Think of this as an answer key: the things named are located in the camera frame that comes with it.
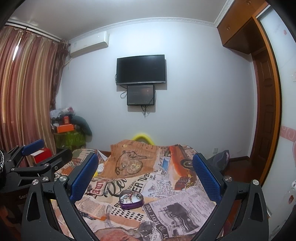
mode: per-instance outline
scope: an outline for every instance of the door frame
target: door frame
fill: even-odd
[[[280,133],[280,129],[281,129],[281,83],[280,83],[280,77],[279,77],[279,70],[278,70],[278,66],[276,63],[276,58],[273,52],[273,49],[271,47],[271,44],[269,42],[269,39],[267,37],[267,34],[263,28],[263,26],[261,25],[261,23],[257,20],[256,16],[261,12],[262,10],[258,10],[253,16],[252,18],[254,19],[257,27],[259,28],[259,31],[263,37],[264,43],[265,43],[265,47],[252,53],[252,56],[260,53],[261,51],[267,49],[270,61],[271,61],[271,67],[272,67],[272,72],[274,75],[274,86],[275,86],[275,90],[276,90],[276,115],[275,115],[275,124],[274,124],[274,133],[273,133],[273,137],[272,137],[272,141],[271,141],[271,147],[270,147],[270,151],[266,160],[266,164],[264,167],[264,170],[261,174],[261,177],[259,179],[259,182],[261,185],[263,185],[268,172],[270,170],[273,158],[274,158],[274,154],[276,152],[276,148],[277,148],[277,144],[278,144],[278,140],[279,140],[279,133]],[[255,75],[256,75],[256,85],[257,85],[257,120],[256,120],[256,129],[255,129],[255,135],[254,135],[254,142],[253,142],[253,146],[252,146],[252,151],[251,151],[251,155],[250,155],[250,160],[252,161],[252,158],[254,156],[254,150],[255,150],[255,145],[256,145],[256,141],[257,141],[257,135],[258,135],[258,124],[259,124],[259,117],[260,117],[260,90],[259,90],[259,82],[258,82],[258,72],[257,72],[257,67],[256,67],[256,63],[255,60],[253,58],[253,63],[254,63],[254,68],[255,68]]]

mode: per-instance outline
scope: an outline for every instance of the blue gripper pad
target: blue gripper pad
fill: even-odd
[[[192,165],[210,200],[220,203],[220,185],[198,154],[193,156]]]
[[[27,146],[24,146],[22,149],[22,155],[23,156],[28,156],[31,155],[32,153],[38,151],[39,149],[44,147],[44,140],[39,139]]]
[[[99,165],[98,156],[90,153],[80,166],[76,166],[69,174],[68,185],[71,191],[72,203],[79,201],[87,189]]]

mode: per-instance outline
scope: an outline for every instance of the ceiling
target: ceiling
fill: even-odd
[[[214,23],[226,0],[26,0],[10,19],[70,40],[127,20],[192,18]]]

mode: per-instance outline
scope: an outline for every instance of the bed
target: bed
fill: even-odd
[[[189,241],[216,206],[192,167],[196,151],[190,146],[123,140],[111,145],[107,159],[98,150],[78,149],[56,177],[68,175],[90,153],[97,154],[99,167],[75,205],[100,241]],[[122,210],[119,193],[125,189],[140,192],[144,205]],[[72,237],[52,204],[63,233]]]

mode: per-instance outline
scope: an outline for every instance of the gray bag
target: gray bag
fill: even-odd
[[[222,151],[207,160],[213,167],[218,168],[220,172],[228,165],[229,161],[229,150]]]

